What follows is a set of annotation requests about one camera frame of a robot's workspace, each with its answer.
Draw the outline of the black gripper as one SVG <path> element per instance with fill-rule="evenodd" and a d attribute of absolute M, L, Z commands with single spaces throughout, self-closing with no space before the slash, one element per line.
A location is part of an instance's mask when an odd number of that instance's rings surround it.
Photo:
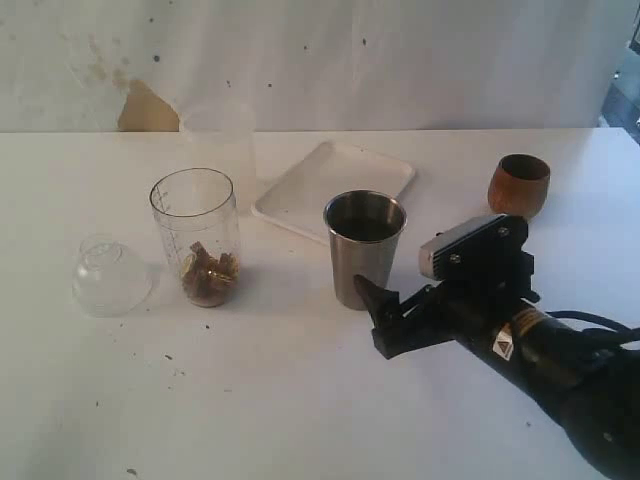
<path fill-rule="evenodd" d="M 491 351 L 508 329 L 517 342 L 523 329 L 515 317 L 540 297 L 531 288 L 534 257 L 521 251 L 498 269 L 466 279 L 425 286 L 405 300 L 362 275 L 354 287 L 372 322 L 375 348 L 386 359 L 456 341 L 473 353 Z"/>

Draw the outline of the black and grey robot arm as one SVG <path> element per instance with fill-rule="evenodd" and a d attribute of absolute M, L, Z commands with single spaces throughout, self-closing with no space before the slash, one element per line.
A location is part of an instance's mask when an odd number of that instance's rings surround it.
<path fill-rule="evenodd" d="M 609 479 L 639 476 L 639 353 L 618 331 L 577 331 L 538 310 L 533 257 L 480 254 L 406 300 L 354 278 L 387 359 L 455 341 L 523 391 Z"/>

